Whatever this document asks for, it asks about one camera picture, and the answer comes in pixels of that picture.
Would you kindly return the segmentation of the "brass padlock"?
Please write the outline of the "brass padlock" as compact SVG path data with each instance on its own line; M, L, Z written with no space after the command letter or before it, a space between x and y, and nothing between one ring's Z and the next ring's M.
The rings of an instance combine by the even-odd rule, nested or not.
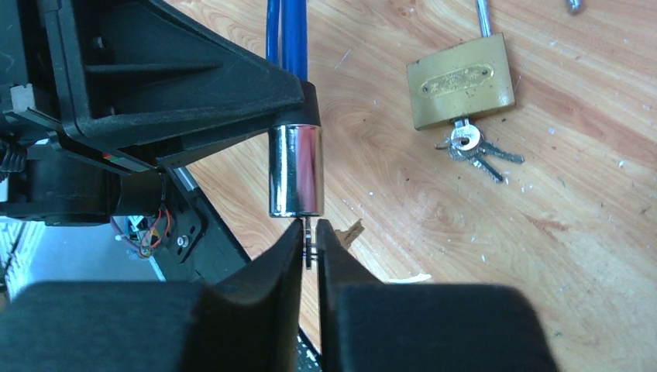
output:
M503 33L493 33L487 1L477 1L481 37L407 65L414 128L476 119L516 104Z

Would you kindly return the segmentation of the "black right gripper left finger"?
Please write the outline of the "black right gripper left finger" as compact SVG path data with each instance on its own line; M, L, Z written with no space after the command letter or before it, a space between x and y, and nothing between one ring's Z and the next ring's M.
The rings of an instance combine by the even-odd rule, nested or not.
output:
M292 371L303 228L217 284L51 281L1 314L3 371Z

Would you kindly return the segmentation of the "blue cable lock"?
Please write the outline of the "blue cable lock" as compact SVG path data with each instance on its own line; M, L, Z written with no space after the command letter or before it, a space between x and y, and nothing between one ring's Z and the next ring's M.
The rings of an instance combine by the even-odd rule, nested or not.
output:
M304 93L301 107L279 115L268 132L270 216L319 217L325 209L322 126L308 81L306 1L268 1L265 54L293 74Z

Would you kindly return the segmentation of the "small silver cable-lock keys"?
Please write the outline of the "small silver cable-lock keys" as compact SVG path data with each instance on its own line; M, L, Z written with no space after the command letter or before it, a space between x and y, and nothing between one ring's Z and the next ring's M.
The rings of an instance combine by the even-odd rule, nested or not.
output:
M307 270L312 268L313 246L311 216L306 216L304 217L304 263Z

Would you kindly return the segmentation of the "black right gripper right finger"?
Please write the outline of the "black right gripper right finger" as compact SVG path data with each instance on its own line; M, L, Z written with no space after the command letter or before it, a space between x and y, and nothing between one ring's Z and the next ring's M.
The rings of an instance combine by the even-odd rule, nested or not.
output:
M499 284L386 284L316 227L325 371L556 371L536 311Z

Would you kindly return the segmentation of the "silver padlock keys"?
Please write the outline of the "silver padlock keys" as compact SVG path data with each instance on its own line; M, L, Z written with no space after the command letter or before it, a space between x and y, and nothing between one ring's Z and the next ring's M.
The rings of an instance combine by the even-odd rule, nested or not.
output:
M498 157L514 164L523 164L522 155L501 150L485 140L482 132L471 123L469 118L457 119L450 135L435 144L437 150L447 150L455 161L467 162L483 170L495 183L505 182L504 175L491 166L485 156Z

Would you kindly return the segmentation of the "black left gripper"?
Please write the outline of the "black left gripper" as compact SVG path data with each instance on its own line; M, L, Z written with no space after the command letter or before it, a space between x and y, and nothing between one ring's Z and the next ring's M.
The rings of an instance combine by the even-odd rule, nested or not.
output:
M164 1L3 1L1 216L155 215L167 181L152 169L264 132L303 100L293 74Z

